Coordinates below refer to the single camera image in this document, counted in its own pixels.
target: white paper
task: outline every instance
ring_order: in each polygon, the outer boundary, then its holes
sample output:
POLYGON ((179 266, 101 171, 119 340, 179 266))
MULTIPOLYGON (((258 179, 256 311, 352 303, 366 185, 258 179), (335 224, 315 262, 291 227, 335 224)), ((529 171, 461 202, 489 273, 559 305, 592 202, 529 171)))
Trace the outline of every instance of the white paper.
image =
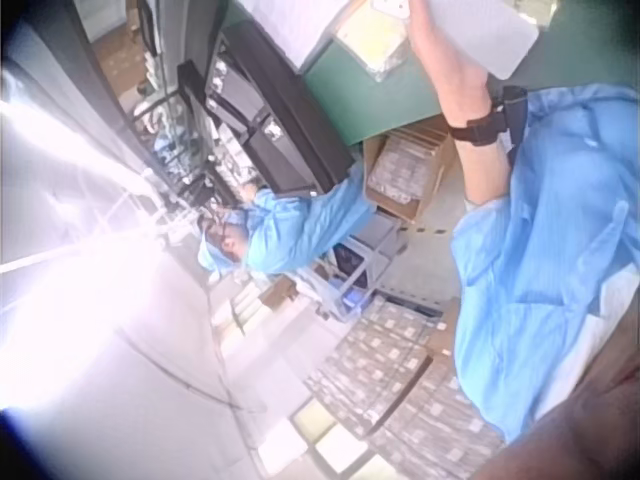
POLYGON ((240 0, 240 3, 299 69, 349 0, 240 0))

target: cable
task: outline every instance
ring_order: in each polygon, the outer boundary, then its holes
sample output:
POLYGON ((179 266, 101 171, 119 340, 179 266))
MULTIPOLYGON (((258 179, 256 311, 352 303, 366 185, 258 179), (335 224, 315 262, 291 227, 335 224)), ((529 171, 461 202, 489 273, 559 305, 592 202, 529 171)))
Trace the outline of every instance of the cable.
POLYGON ((129 334, 127 334, 124 329, 122 329, 121 327, 118 327, 114 330, 114 333, 123 341, 125 342, 134 352, 136 352, 138 355, 140 355, 141 357, 143 357, 145 360, 147 360, 149 363, 151 363, 154 367, 156 367, 158 370, 160 370, 164 375, 166 375, 168 378, 170 378, 171 380, 173 380, 174 382, 180 384, 181 386, 183 386, 184 388, 186 388, 188 391, 190 391, 191 393, 197 394, 213 403, 216 403, 218 405, 224 405, 226 407, 229 407, 232 410, 244 410, 243 407, 240 407, 239 405, 236 405, 234 403, 222 400, 208 392, 205 392, 204 390, 195 387, 194 385, 190 384, 189 382, 187 382, 186 380, 184 380, 183 378, 181 378, 180 376, 176 375, 175 373, 171 372, 168 368, 164 367, 163 365, 161 365, 159 362, 157 362, 156 360, 154 360, 153 358, 151 358, 146 352, 144 352, 139 346, 138 344, 136 344, 136 342, 129 336, 129 334))

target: blue shirt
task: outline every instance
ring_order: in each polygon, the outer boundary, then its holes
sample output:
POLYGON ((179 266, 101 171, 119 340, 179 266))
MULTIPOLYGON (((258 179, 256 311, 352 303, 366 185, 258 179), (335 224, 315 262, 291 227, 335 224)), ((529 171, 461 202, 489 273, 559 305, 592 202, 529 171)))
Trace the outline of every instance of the blue shirt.
POLYGON ((604 280, 640 265, 639 178, 634 91, 531 93, 509 196, 456 227, 460 385, 509 442, 530 426, 604 280))
MULTIPOLYGON (((364 196, 362 162, 329 193, 314 198, 277 198, 260 190, 244 213, 249 250, 244 264, 255 271, 276 274, 309 265, 330 248, 357 233, 371 219, 375 207, 364 196)), ((201 238, 198 261, 220 274, 234 267, 217 248, 201 238)))

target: green table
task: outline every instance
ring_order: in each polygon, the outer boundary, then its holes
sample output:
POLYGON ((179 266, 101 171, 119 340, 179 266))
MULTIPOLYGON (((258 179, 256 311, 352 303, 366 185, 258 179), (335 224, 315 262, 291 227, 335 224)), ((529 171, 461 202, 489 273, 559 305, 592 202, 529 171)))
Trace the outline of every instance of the green table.
MULTIPOLYGON (((549 29, 509 83, 529 89, 591 82, 637 88, 637 27, 631 7, 624 8, 627 3, 562 1, 549 29)), ((237 15, 230 10, 231 17, 237 15)), ((305 80, 349 145, 440 112, 433 88, 413 57, 376 83, 348 52, 331 43, 305 80)))

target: glass panel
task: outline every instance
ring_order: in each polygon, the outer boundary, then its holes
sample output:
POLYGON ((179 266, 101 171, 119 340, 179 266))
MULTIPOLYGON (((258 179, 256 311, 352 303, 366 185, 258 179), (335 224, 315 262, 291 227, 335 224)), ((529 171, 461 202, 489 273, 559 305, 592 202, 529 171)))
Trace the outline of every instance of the glass panel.
POLYGON ((311 400, 300 410, 293 421, 302 435, 311 443, 316 443, 336 423, 335 418, 316 399, 311 400))
POLYGON ((373 457, 349 480, 401 480, 395 468, 389 465, 380 455, 373 457))
POLYGON ((367 451, 367 444, 336 425, 316 445, 316 450, 337 473, 342 473, 367 451))
POLYGON ((280 422, 258 448, 269 475, 275 475, 307 451, 307 443, 287 420, 280 422))

